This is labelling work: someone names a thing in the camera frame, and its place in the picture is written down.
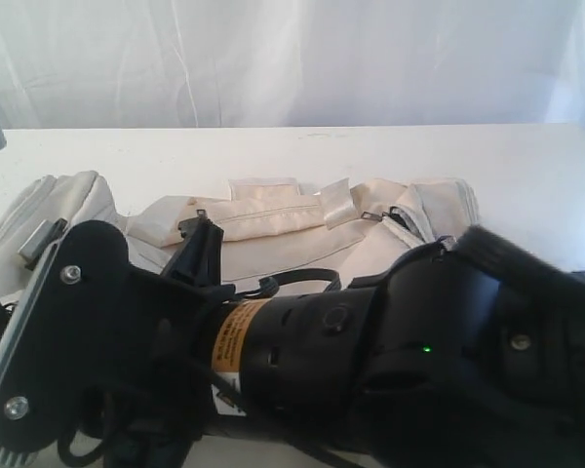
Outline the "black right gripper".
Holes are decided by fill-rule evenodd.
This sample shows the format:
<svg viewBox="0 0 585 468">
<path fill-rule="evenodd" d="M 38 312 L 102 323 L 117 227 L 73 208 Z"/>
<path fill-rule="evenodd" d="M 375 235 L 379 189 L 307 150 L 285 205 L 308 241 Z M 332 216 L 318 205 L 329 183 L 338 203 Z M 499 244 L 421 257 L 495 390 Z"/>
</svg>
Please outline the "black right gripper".
<svg viewBox="0 0 585 468">
<path fill-rule="evenodd" d="M 182 220 L 178 230 L 182 242 L 161 275 L 140 272 L 140 388 L 227 387 L 212 354 L 224 319 L 243 302 L 221 283 L 223 230 L 207 217 Z"/>
</svg>

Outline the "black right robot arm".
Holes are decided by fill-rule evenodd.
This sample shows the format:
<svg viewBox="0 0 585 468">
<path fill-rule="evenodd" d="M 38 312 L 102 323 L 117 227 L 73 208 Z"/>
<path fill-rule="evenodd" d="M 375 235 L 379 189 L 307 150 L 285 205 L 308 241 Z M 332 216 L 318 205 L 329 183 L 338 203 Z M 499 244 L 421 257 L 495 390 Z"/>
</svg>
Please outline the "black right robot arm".
<svg viewBox="0 0 585 468">
<path fill-rule="evenodd" d="M 171 323 L 155 406 L 185 439 L 330 465 L 585 467 L 585 271 L 481 227 L 342 290 L 243 297 L 153 274 L 138 289 Z"/>
</svg>

